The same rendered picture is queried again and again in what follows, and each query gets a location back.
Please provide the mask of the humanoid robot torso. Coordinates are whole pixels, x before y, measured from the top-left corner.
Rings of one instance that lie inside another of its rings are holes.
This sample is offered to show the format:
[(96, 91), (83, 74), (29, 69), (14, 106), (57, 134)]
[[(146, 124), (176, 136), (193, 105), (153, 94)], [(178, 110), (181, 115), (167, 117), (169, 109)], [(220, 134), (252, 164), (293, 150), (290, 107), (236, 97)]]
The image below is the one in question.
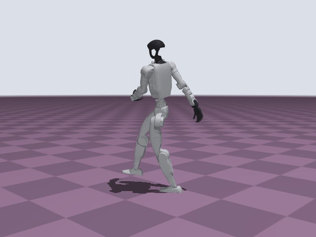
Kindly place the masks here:
[(152, 98), (157, 98), (155, 99), (154, 116), (162, 113), (165, 120), (168, 117), (168, 106), (164, 98), (170, 96), (172, 89), (171, 66), (166, 61), (163, 64), (152, 62), (149, 65), (153, 66), (154, 70), (149, 77), (148, 85)]

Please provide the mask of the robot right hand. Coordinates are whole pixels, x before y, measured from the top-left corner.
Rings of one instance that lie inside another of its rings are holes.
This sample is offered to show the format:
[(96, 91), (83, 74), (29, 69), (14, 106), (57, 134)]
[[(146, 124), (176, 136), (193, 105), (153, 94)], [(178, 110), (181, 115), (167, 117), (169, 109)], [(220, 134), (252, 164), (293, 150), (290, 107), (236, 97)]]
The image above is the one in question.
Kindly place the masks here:
[(198, 107), (198, 103), (197, 103), (196, 99), (194, 100), (194, 104), (195, 105), (192, 106), (192, 108), (194, 108), (194, 112), (195, 112), (193, 119), (195, 119), (195, 116), (197, 116), (196, 122), (200, 122), (203, 118), (203, 114), (201, 112), (201, 109)]

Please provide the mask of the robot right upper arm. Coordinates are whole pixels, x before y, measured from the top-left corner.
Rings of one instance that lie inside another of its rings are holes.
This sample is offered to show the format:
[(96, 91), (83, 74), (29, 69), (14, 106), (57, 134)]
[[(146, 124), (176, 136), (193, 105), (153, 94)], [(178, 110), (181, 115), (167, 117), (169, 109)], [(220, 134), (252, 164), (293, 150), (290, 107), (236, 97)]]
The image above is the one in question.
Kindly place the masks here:
[(184, 81), (181, 78), (180, 73), (178, 72), (176, 65), (174, 62), (169, 61), (168, 62), (171, 66), (171, 75), (173, 76), (173, 78), (177, 81), (177, 87), (179, 89), (183, 89), (184, 87), (186, 87), (186, 84), (184, 83)]

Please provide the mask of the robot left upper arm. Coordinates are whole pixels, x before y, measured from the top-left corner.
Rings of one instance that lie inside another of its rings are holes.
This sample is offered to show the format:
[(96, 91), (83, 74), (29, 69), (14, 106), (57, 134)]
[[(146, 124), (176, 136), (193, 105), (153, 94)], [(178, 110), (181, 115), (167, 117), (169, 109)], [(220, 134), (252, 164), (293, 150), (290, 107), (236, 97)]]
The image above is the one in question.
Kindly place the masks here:
[(148, 82), (149, 82), (149, 77), (152, 75), (154, 70), (154, 67), (149, 65), (149, 66), (144, 66), (141, 69), (141, 79), (140, 79), (140, 88), (141, 88), (141, 93), (140, 94), (145, 94), (147, 93), (148, 89)]

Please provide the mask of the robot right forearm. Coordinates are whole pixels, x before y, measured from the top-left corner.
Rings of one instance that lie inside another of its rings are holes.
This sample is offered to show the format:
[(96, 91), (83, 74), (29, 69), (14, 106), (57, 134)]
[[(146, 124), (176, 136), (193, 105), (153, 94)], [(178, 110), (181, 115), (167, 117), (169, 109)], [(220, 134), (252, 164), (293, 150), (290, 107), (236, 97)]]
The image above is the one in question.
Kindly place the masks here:
[[(185, 83), (185, 82), (184, 82)], [(186, 84), (186, 83), (185, 83)], [(194, 106), (194, 100), (196, 99), (194, 97), (194, 95), (192, 94), (192, 92), (190, 91), (190, 88), (188, 87), (188, 85), (186, 84), (186, 87), (183, 88), (182, 92), (186, 95), (188, 101), (190, 102), (191, 106)]]

